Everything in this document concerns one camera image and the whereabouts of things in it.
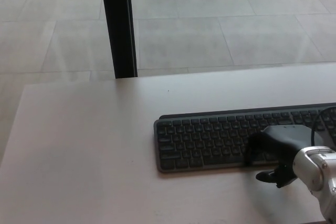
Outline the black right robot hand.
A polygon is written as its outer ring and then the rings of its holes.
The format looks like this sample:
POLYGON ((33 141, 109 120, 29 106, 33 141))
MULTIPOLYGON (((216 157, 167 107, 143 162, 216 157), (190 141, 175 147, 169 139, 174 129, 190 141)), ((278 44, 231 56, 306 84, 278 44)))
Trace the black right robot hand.
POLYGON ((273 156, 278 166, 271 171, 263 171, 256 179, 285 187, 297 179, 293 171, 295 156, 306 147, 323 146, 323 138, 304 125, 273 125, 248 137, 244 152, 244 164, 250 166, 262 153, 273 156))

